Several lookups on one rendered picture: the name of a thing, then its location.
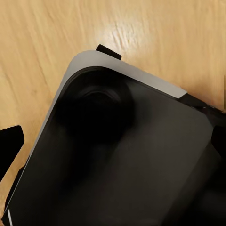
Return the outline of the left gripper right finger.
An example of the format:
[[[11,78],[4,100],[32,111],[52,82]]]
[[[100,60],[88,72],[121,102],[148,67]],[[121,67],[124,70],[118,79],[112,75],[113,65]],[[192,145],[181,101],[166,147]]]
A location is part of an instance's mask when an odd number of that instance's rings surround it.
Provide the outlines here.
[[[215,125],[211,142],[226,163],[226,127]]]

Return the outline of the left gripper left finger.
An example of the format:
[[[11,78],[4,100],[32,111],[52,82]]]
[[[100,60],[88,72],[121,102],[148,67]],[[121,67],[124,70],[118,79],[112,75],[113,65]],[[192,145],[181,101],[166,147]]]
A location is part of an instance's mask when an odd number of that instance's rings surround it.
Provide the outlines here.
[[[0,130],[0,181],[24,144],[21,126]]]

